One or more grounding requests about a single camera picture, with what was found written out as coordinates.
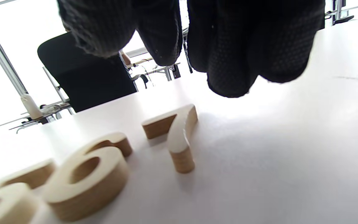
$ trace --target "white cylinder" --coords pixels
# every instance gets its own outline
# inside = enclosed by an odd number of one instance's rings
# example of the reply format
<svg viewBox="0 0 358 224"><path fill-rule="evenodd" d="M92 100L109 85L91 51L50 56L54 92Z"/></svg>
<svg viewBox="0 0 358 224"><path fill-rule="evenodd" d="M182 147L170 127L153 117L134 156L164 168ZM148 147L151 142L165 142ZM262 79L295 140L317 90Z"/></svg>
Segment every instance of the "white cylinder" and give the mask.
<svg viewBox="0 0 358 224"><path fill-rule="evenodd" d="M35 104L30 95L23 94L20 99L23 102L24 107L27 109L27 112L30 114L31 119L38 119L42 117L42 112L38 109L38 106Z"/></svg>

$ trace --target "dotted grip glove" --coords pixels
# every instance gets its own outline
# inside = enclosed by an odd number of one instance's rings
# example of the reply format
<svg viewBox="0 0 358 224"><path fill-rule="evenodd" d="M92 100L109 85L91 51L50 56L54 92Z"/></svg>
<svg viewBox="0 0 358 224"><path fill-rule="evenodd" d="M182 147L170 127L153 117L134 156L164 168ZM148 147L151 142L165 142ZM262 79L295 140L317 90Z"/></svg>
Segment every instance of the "dotted grip glove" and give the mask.
<svg viewBox="0 0 358 224"><path fill-rule="evenodd" d="M178 0L58 0L78 46L100 57L118 53L138 31L158 65L182 48ZM324 21L324 0L188 0L188 56L225 97L248 93L258 75L272 82L299 77Z"/></svg>

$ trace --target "table surface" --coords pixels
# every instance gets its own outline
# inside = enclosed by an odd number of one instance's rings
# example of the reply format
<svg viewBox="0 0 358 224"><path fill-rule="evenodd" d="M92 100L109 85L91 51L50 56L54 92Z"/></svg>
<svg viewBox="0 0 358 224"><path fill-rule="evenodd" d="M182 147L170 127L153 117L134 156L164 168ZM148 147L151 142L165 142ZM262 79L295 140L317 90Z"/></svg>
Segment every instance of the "table surface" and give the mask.
<svg viewBox="0 0 358 224"><path fill-rule="evenodd" d="M141 122L189 103L199 115L196 169L183 175L166 136L148 141ZM51 157L61 164L115 131L134 148L129 181L78 223L358 223L358 21L319 31L296 81L259 78L228 99L204 75L183 77L0 141L0 177ZM45 204L32 221L57 223Z"/></svg>

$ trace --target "wooden number 6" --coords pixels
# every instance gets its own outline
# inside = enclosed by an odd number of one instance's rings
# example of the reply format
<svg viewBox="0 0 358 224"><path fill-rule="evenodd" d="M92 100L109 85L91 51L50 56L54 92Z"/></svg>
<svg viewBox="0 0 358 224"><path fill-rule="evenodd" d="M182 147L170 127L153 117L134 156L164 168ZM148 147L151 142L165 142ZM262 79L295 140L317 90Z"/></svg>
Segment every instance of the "wooden number 6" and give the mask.
<svg viewBox="0 0 358 224"><path fill-rule="evenodd" d="M142 124L148 139L168 133L168 150L179 173L189 173L195 167L187 139L197 120L195 106L187 105Z"/></svg>
<svg viewBox="0 0 358 224"><path fill-rule="evenodd" d="M123 133L113 133L75 152L50 177L43 198L57 217L77 221L111 202L128 180L123 155L132 148Z"/></svg>

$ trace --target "wooden number 7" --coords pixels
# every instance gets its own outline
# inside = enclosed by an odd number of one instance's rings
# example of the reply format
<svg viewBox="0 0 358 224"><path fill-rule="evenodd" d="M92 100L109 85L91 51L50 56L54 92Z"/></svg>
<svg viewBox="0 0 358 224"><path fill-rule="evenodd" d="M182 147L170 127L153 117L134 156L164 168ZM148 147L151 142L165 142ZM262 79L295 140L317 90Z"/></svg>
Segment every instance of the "wooden number 7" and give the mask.
<svg viewBox="0 0 358 224"><path fill-rule="evenodd" d="M187 105L142 123L148 139L168 133L168 150L179 173L189 173L195 167L188 138L197 120L196 107Z"/></svg>

